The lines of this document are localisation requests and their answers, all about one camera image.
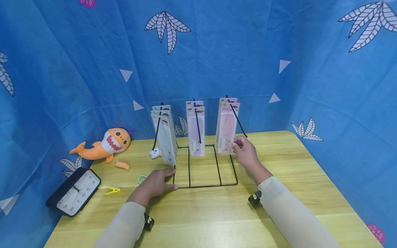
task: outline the hand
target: hand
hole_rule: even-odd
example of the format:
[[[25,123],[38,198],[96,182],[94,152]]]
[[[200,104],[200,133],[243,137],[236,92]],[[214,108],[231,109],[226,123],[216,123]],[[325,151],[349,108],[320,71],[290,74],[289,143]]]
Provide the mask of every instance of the hand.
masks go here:
[[[175,174],[173,167],[162,170],[154,170],[150,175],[132,192],[127,202],[136,202],[147,207],[152,197],[159,196],[165,192],[177,190],[175,184],[166,184],[165,178]]]
[[[251,173],[257,185],[273,176],[273,174],[260,163],[255,146],[249,142],[247,138],[244,136],[237,136],[234,138],[232,145],[233,152],[237,155],[237,160]]]

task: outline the blue fabric curtain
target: blue fabric curtain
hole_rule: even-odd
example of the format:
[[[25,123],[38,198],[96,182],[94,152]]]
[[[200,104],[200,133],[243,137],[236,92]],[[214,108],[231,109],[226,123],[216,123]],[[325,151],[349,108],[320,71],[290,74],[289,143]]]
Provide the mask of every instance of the blue fabric curtain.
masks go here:
[[[151,107],[171,104],[179,124],[193,98],[205,101],[214,135],[226,94],[239,98],[246,132],[295,132],[384,246],[396,246],[393,9],[363,0],[1,1],[2,246],[44,246],[59,219],[45,201],[66,180],[65,161],[79,164],[68,152],[80,142],[112,127],[154,138]]]

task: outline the small orange toy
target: small orange toy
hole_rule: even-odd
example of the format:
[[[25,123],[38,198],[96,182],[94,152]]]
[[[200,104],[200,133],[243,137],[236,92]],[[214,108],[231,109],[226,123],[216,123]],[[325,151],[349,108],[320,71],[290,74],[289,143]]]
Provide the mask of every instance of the small orange toy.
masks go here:
[[[69,153],[77,153],[88,160],[106,158],[106,163],[110,163],[113,160],[114,153],[125,151],[130,143],[131,136],[127,130],[111,128],[105,133],[102,141],[93,144],[93,148],[85,149],[85,142],[83,142]]]
[[[125,171],[129,171],[129,165],[124,162],[117,161],[116,167],[125,169]]]

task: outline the wire grid frame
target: wire grid frame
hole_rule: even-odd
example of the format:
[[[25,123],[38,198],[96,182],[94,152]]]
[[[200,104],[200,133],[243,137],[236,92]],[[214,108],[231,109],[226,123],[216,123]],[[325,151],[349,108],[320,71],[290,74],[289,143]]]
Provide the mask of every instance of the wire grid frame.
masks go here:
[[[234,177],[235,177],[235,179],[236,179],[236,182],[235,182],[235,183],[222,183],[221,173],[220,173],[220,171],[219,171],[218,158],[217,158],[217,156],[216,156],[215,145],[212,144],[212,145],[205,145],[205,146],[212,146],[212,147],[214,148],[214,154],[215,154],[215,160],[216,160],[216,168],[217,168],[217,170],[218,170],[218,177],[219,177],[219,184],[216,184],[216,185],[200,185],[200,186],[192,186],[192,185],[191,185],[191,180],[190,180],[190,151],[188,151],[188,153],[187,153],[187,156],[188,156],[188,159],[187,159],[187,161],[188,161],[188,162],[187,162],[187,166],[188,166],[188,172],[189,172],[189,186],[188,186],[188,187],[179,187],[179,189],[183,189],[183,188],[222,187],[222,186],[232,186],[232,185],[237,185],[237,184],[239,184],[239,180],[237,179],[236,169],[235,169],[235,167],[234,167],[234,162],[233,162],[232,156],[229,155],[229,156],[230,156],[231,165],[232,165],[232,168],[233,168],[233,172],[234,172]],[[179,147],[179,145],[178,145],[178,149],[182,149],[182,148],[187,148],[187,149],[189,149],[188,146]],[[175,183],[175,174],[173,175],[172,183],[173,183],[173,184]]]

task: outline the white clock face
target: white clock face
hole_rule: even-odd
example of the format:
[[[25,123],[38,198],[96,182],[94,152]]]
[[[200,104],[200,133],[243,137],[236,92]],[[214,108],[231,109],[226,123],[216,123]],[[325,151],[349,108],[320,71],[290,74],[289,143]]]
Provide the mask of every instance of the white clock face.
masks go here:
[[[75,215],[94,193],[99,182],[99,178],[91,170],[87,170],[58,201],[56,207],[68,215]]]

